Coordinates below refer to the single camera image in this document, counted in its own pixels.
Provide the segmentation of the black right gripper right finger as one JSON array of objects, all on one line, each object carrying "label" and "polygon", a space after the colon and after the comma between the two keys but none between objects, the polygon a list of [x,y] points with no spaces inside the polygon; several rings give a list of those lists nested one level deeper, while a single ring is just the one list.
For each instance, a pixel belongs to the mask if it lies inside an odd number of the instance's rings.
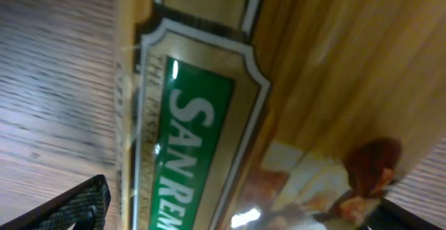
[{"label": "black right gripper right finger", "polygon": [[362,230],[443,230],[384,199],[362,224]]}]

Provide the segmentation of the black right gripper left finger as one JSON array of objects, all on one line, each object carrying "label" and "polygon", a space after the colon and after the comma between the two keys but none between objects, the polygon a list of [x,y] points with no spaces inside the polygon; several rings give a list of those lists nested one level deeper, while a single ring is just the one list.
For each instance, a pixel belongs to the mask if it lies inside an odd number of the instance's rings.
[{"label": "black right gripper left finger", "polygon": [[1,229],[103,230],[110,202],[107,179],[99,174],[2,224]]}]

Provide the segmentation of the San Remo spaghetti packet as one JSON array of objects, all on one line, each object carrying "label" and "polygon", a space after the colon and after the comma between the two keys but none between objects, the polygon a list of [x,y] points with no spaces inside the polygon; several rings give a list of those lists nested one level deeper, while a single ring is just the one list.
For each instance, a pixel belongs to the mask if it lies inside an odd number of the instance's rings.
[{"label": "San Remo spaghetti packet", "polygon": [[445,0],[116,0],[120,229],[445,216]]}]

